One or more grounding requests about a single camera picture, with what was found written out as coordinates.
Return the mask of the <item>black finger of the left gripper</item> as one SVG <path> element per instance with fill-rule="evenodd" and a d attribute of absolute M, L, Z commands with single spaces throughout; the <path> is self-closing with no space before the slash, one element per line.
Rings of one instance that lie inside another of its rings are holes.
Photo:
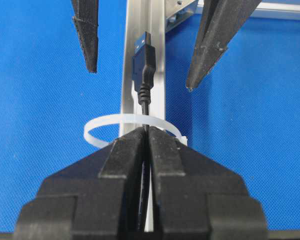
<path fill-rule="evenodd" d="M 228 49 L 260 0 L 205 0 L 185 86 L 196 89 Z"/>
<path fill-rule="evenodd" d="M 86 69 L 90 73 L 96 73 L 99 41 L 99 1 L 72 0 L 71 4 L 74 11 L 72 20 L 83 52 Z"/>

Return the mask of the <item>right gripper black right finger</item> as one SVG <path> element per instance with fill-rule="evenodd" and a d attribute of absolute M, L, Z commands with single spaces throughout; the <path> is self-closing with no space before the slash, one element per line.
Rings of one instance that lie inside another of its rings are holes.
<path fill-rule="evenodd" d="M 155 229 L 164 240 L 265 240 L 243 178 L 156 128 L 148 132 Z"/>

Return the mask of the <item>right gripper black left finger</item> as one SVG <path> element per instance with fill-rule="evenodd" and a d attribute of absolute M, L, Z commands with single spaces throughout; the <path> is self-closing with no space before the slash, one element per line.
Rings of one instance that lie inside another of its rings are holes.
<path fill-rule="evenodd" d="M 22 207 L 14 239 L 118 240 L 142 231 L 145 139 L 139 127 L 45 178 Z"/>

